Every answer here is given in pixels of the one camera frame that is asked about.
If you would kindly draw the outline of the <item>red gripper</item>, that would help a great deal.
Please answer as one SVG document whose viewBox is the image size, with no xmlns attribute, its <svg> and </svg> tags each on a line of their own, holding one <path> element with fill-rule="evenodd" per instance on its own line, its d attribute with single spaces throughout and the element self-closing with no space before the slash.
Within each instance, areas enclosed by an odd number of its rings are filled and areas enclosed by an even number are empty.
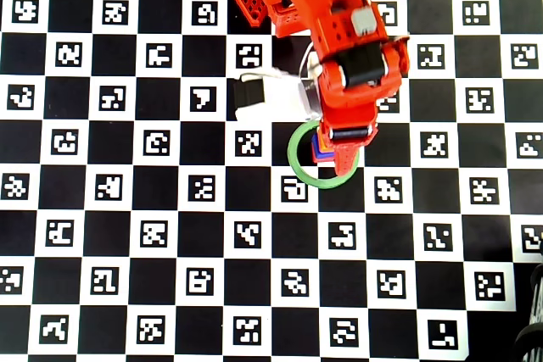
<svg viewBox="0 0 543 362">
<path fill-rule="evenodd" d="M 322 64 L 317 80 L 322 132 L 334 143 L 336 176 L 356 167 L 361 144 L 377 131 L 377 101 L 392 97 L 410 69 L 406 37 L 391 37 L 342 50 Z"/>
</svg>

